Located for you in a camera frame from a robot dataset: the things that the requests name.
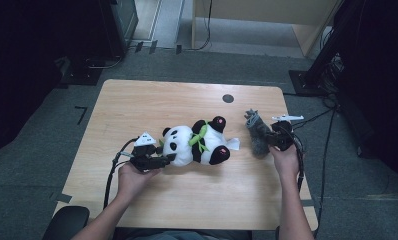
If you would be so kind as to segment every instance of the cable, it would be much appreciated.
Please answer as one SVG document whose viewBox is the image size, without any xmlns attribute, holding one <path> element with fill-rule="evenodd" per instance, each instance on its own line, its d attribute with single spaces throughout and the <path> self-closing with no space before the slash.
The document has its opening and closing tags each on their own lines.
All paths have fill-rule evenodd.
<svg viewBox="0 0 398 240">
<path fill-rule="evenodd" d="M 326 113 L 328 113 L 328 112 L 330 112 L 330 111 L 332 111 L 332 110 L 333 110 L 333 109 L 329 109 L 329 110 L 324 111 L 323 113 L 320 113 L 320 114 L 318 114 L 317 116 L 314 116 L 314 117 L 312 117 L 312 118 L 310 118 L 310 119 L 308 119 L 308 120 L 306 120 L 306 121 L 292 124 L 292 127 L 293 127 L 293 126 L 297 126 L 297 125 L 300 124 L 299 127 L 293 128 L 293 130 L 296 130 L 296 129 L 298 129 L 298 128 L 302 128 L 303 126 L 305 126 L 305 124 L 317 120 L 317 118 L 323 116 L 324 114 L 326 114 Z"/>
<path fill-rule="evenodd" d="M 125 148 L 132 142 L 135 142 L 137 139 L 139 138 L 133 138 L 130 141 L 128 141 L 126 144 L 124 144 L 124 146 L 121 148 L 121 150 L 115 155 L 115 158 L 112 160 L 112 168 L 111 171 L 109 172 L 108 175 L 108 181 L 106 182 L 106 190 L 105 190 L 105 199 L 103 201 L 103 209 L 105 209 L 108 206 L 108 201 L 109 201 L 109 191 L 111 189 L 111 183 L 112 183 L 112 177 L 114 175 L 115 169 L 117 168 L 117 166 L 126 163 L 126 162 L 121 162 L 118 163 L 119 158 L 121 157 L 121 152 L 123 152 L 125 150 Z"/>
<path fill-rule="evenodd" d="M 329 16 L 332 16 L 332 14 L 333 14 L 333 12 L 335 11 L 336 7 L 337 7 L 337 6 L 342 6 L 343 2 L 344 2 L 344 1 L 342 1 L 342 2 L 339 3 L 338 5 L 335 4 L 335 5 L 333 6 L 332 10 L 330 11 Z M 328 32 L 328 33 L 326 34 L 326 36 L 324 37 L 324 39 L 323 39 L 323 34 L 320 35 L 320 50 L 324 47 L 324 45 L 325 45 L 325 43 L 326 43 L 326 38 L 327 38 L 328 36 L 330 37 L 330 36 L 332 35 L 333 30 L 334 30 L 333 28 L 330 29 L 330 32 Z"/>
<path fill-rule="evenodd" d="M 199 50 L 202 50 L 202 49 L 204 49 L 207 45 L 208 45 L 208 43 L 211 41 L 211 12 L 212 12 L 212 0 L 211 0 L 211 2 L 209 3 L 209 11 L 208 11 L 208 24 L 206 24 L 206 22 L 205 22 L 205 28 L 206 28 L 206 30 L 208 31 L 208 37 L 206 38 L 206 41 L 205 41 L 205 43 L 200 47 L 200 48 L 192 48 L 192 49 L 188 49 L 188 50 L 193 50 L 193 51 L 199 51 Z"/>
<path fill-rule="evenodd" d="M 330 135 L 331 135 L 331 129 L 333 126 L 333 119 L 334 119 L 334 115 L 336 113 L 336 109 L 333 108 L 331 109 L 333 111 L 333 114 L 331 116 L 330 119 L 330 125 L 329 125 L 329 130 L 327 133 L 327 138 L 326 138 L 326 143 L 324 146 L 324 154 L 323 154 L 323 169 L 322 169 L 322 176 L 321 176 L 321 194 L 320 194 L 320 209 L 318 211 L 318 216 L 317 216 L 317 223 L 318 223 L 318 227 L 317 229 L 314 231 L 314 238 L 317 238 L 317 234 L 318 234 L 318 230 L 320 229 L 320 224 L 321 224 L 321 215 L 323 213 L 323 203 L 324 203 L 324 190 L 325 190 L 325 185 L 326 185 L 326 160 L 327 160 L 327 149 L 329 146 L 329 140 L 330 140 Z"/>
<path fill-rule="evenodd" d="M 362 15 L 364 14 L 364 8 L 365 8 L 365 4 L 366 3 L 367 3 L 367 0 L 364 0 L 364 3 L 362 4 L 362 8 L 361 8 L 361 13 L 359 15 L 359 21 L 358 21 L 358 27 L 357 27 L 357 38 L 355 39 L 355 48 L 358 47 L 359 32 L 361 30 Z"/>
<path fill-rule="evenodd" d="M 299 137 L 294 134 L 291 131 L 288 131 L 287 129 L 278 126 L 279 129 L 283 130 L 293 141 L 293 144 L 296 147 L 296 154 L 298 156 L 298 164 L 299 164 L 299 174 L 298 174 L 298 191 L 301 191 L 302 187 L 302 181 L 305 177 L 305 169 L 304 169 L 304 145 L 302 144 L 302 141 L 299 139 Z"/>
<path fill-rule="evenodd" d="M 118 63 L 120 63 L 121 60 L 122 60 L 122 57 L 121 57 L 121 56 L 117 56 L 117 58 L 118 58 L 117 62 L 114 63 L 114 64 L 112 64 L 112 65 L 109 65 L 109 66 L 103 66 L 103 67 L 87 66 L 87 67 L 88 67 L 88 68 L 91 68 L 91 69 L 108 69 L 108 68 L 113 68 L 113 67 L 115 67 L 116 65 L 118 65 Z"/>
</svg>

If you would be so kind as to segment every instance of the white plush toy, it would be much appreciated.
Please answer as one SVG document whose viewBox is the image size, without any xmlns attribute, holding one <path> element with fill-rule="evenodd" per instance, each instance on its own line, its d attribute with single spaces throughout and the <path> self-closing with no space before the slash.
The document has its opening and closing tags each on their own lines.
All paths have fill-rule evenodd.
<svg viewBox="0 0 398 240">
<path fill-rule="evenodd" d="M 237 138 L 226 141 L 223 130 L 226 120 L 217 116 L 212 121 L 197 121 L 192 128 L 176 126 L 165 128 L 162 155 L 176 154 L 175 166 L 185 166 L 192 161 L 205 165 L 220 164 L 230 158 L 229 149 L 239 149 Z"/>
</svg>

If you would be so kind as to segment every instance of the controller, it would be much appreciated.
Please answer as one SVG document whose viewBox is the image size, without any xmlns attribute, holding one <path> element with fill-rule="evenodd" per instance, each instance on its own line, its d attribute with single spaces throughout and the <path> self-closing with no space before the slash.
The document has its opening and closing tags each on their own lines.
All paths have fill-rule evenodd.
<svg viewBox="0 0 398 240">
<path fill-rule="evenodd" d="M 145 173 L 152 169 L 164 168 L 175 159 L 175 154 L 169 154 L 166 157 L 152 157 L 156 152 L 157 148 L 152 144 L 135 146 L 129 155 L 130 162 L 137 168 L 137 170 Z"/>
<path fill-rule="evenodd" d="M 272 131 L 266 133 L 265 140 L 268 144 L 278 147 L 281 151 L 286 151 L 295 141 L 291 120 L 302 120 L 303 116 L 282 115 L 272 117 L 276 123 L 271 124 Z"/>
<path fill-rule="evenodd" d="M 265 140 L 271 146 L 286 151 L 294 141 L 292 125 L 288 121 L 279 121 L 271 124 L 272 131 L 267 132 Z"/>
</svg>

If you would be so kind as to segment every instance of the hand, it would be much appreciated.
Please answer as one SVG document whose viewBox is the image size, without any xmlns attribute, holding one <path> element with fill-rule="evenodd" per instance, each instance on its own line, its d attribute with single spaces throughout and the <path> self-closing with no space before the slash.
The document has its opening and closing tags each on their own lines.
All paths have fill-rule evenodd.
<svg viewBox="0 0 398 240">
<path fill-rule="evenodd" d="M 270 146 L 270 152 L 274 157 L 274 164 L 279 173 L 280 180 L 296 179 L 299 173 L 299 161 L 294 144 L 285 151 Z"/>
<path fill-rule="evenodd" d="M 161 172 L 154 169 L 140 173 L 131 163 L 126 163 L 118 169 L 118 193 L 116 198 L 128 206 L 131 200 L 143 190 L 149 180 Z"/>
</svg>

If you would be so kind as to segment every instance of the black equipment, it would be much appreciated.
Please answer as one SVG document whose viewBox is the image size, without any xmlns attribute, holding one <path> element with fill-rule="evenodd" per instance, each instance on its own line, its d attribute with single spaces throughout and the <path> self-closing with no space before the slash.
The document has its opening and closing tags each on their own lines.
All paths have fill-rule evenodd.
<svg viewBox="0 0 398 240">
<path fill-rule="evenodd" d="M 135 146 L 131 154 L 124 152 L 125 148 L 127 148 L 127 146 L 130 143 L 137 141 L 137 139 L 139 139 L 139 138 L 133 138 L 130 141 L 128 141 L 126 144 L 124 144 L 124 146 L 121 148 L 121 150 L 116 154 L 114 160 L 112 160 L 112 168 L 108 175 L 108 181 L 106 183 L 105 200 L 103 202 L 103 209 L 105 209 L 106 206 L 108 206 L 109 191 L 111 189 L 112 177 L 115 172 L 115 169 L 119 165 L 125 164 L 127 162 L 131 162 L 131 164 L 133 164 L 133 166 L 137 170 L 139 170 L 140 173 L 146 173 L 149 170 L 164 168 L 166 165 L 170 164 L 170 162 L 174 161 L 174 159 L 175 159 L 175 154 L 170 154 L 166 157 L 164 157 L 164 156 L 152 157 L 152 155 L 155 153 L 162 153 L 161 148 L 156 148 L 153 144 Z M 121 155 L 130 157 L 130 160 L 119 163 L 118 161 L 119 161 L 119 158 L 121 157 Z"/>
<path fill-rule="evenodd" d="M 293 143 L 292 125 L 288 121 L 279 121 L 271 124 L 272 132 L 266 136 L 267 143 L 286 151 Z"/>
<path fill-rule="evenodd" d="M 70 61 L 64 84 L 96 85 L 106 61 L 125 56 L 138 23 L 134 0 L 50 0 L 41 10 Z"/>
<path fill-rule="evenodd" d="M 357 154 L 379 158 L 398 173 L 398 0 L 345 0 L 333 30 L 307 72 L 290 72 L 295 90 L 316 95 L 311 90 L 338 55 L 343 70 L 335 94 Z"/>
</svg>

